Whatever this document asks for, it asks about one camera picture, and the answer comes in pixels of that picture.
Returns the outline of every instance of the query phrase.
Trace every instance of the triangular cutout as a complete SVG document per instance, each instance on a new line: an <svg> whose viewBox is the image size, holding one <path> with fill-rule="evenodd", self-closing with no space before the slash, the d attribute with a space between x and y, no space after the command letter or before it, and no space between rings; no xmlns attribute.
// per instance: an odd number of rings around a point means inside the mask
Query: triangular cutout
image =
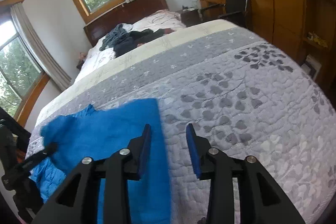
<svg viewBox="0 0 336 224"><path fill-rule="evenodd" d="M257 178L263 205L270 206L280 203L280 198L270 186L266 178L261 173L257 173Z"/></svg>
<svg viewBox="0 0 336 224"><path fill-rule="evenodd" d="M76 199L77 189L81 180L81 174L76 175L68 184L67 188L60 194L57 203L67 207L73 207Z"/></svg>

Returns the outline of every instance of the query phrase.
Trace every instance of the cream stripe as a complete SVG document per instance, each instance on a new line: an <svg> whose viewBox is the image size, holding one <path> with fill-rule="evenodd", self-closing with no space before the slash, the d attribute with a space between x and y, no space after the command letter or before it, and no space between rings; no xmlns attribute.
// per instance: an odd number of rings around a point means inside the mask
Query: cream stripe
<svg viewBox="0 0 336 224"><path fill-rule="evenodd" d="M219 31L229 30L234 27L236 27L236 25L225 20L214 20L202 23L200 25L182 29L155 39L150 43L147 43L114 60L111 60L104 66L96 69L83 79L73 84L58 97L52 100L48 105L46 105L41 110L36 125L84 91L108 79L112 75L115 75L122 70L135 65L136 63L139 63L171 48L193 41L197 38L201 38Z"/></svg>

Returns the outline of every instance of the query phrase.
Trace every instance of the quilted bedspread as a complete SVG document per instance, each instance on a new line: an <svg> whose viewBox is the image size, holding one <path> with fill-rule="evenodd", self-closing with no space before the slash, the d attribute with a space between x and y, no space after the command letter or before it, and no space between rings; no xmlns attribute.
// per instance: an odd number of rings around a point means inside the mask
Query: quilted bedspread
<svg viewBox="0 0 336 224"><path fill-rule="evenodd" d="M256 156L306 223L317 220L335 193L335 110L285 53L236 26L167 48L85 90L35 128L28 155L42 148L41 126L57 115L90 103L110 109L150 97L159 100L172 223L202 223L207 213L210 182L193 173L185 137L189 122L227 155Z"/></svg>

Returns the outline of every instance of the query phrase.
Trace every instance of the mattress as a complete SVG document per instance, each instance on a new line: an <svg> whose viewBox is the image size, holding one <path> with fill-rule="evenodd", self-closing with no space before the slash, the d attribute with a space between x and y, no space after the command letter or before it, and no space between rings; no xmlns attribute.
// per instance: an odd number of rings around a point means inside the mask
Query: mattress
<svg viewBox="0 0 336 224"><path fill-rule="evenodd" d="M153 32L159 29L172 29L177 31L184 29L185 25L181 22L179 13L159 10L134 24L123 24L123 28L127 32L141 32L146 29L150 29ZM103 51L99 50L104 38L105 37L99 39L97 45L89 50L81 71L75 79L75 83L115 58L113 48L107 48Z"/></svg>
<svg viewBox="0 0 336 224"><path fill-rule="evenodd" d="M116 58L75 83L39 115L28 155L41 150L41 126L88 104L110 109L157 98L172 190L171 223L206 217L209 181L194 175L185 127L228 156L256 156L306 223L336 190L336 115L330 101L277 47L216 20L179 30ZM239 190L234 185L236 223Z"/></svg>

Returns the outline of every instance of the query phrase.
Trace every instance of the wooden wardrobe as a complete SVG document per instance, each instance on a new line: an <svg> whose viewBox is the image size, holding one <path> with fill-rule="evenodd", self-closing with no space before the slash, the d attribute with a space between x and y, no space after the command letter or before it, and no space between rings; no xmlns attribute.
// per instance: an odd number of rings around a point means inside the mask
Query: wooden wardrobe
<svg viewBox="0 0 336 224"><path fill-rule="evenodd" d="M279 47L301 65L308 54L322 68L317 83L328 90L336 74L335 0L251 0L252 30ZM308 32L315 32L328 48L310 43Z"/></svg>

